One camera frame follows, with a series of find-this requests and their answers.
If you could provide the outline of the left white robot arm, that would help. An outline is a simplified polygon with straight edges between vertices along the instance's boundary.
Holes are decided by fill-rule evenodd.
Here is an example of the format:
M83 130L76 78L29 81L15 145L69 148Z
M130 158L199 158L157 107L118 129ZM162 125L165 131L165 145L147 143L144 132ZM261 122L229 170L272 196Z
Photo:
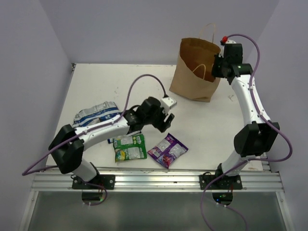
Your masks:
M174 115L170 110L176 105L177 101L169 96L160 100L149 97L136 110L125 110L104 122L79 128L65 125L49 145L49 151L62 174L73 173L89 189L95 189L100 183L99 173L83 159L84 151L109 138L141 131L147 125L163 133L171 126Z

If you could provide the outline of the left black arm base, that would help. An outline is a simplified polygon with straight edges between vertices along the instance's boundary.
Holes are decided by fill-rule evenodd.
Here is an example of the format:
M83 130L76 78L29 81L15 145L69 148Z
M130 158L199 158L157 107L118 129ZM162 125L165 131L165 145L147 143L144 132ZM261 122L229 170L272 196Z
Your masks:
M103 203L107 198L107 191L113 190L116 182L116 176L112 174L99 174L90 182L86 182L75 175L71 175L71 179L73 180L72 189L83 190L81 199L88 206Z

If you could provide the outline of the brown paper bag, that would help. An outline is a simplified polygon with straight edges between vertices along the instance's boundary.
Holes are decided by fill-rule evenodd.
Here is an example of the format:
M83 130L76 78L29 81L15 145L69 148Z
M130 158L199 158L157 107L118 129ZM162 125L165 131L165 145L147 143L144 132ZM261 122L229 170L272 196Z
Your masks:
M212 76L215 55L220 48L214 43L216 25L213 26L210 41L198 38L183 38L175 73L169 90L179 96L199 102L210 102L217 90L220 79Z

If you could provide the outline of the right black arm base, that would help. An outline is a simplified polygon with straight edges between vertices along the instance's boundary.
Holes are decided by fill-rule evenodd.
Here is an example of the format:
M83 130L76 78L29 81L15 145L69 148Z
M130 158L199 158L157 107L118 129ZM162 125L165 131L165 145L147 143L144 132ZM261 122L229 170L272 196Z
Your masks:
M205 172L199 175L200 189L204 190L205 187L208 186L209 183L215 178L216 176L214 174L211 174L210 172ZM212 193L214 201L222 205L230 205L233 201L233 191L242 190L243 186L241 177L239 175L232 177L224 176L221 179L212 183L208 189L214 191L221 190L221 192Z

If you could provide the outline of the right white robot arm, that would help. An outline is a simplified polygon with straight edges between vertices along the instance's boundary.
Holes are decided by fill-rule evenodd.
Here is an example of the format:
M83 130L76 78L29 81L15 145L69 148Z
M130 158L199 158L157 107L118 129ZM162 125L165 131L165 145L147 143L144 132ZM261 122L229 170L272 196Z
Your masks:
M243 63L243 47L240 43L227 40L221 43L223 48L215 55L212 76L225 78L238 99L244 121L244 127L235 135L234 151L226 161L219 164L214 177L215 185L225 189L231 184L231 177L239 175L250 158L268 152L280 126L274 122L269 126L270 117L265 112L255 88L253 69Z

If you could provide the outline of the purple snack bag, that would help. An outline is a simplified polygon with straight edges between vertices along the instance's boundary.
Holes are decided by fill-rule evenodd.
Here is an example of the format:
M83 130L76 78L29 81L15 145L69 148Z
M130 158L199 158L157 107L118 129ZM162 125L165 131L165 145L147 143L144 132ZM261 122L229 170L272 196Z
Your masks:
M169 133L147 154L161 166L169 169L170 165L188 150L188 147Z

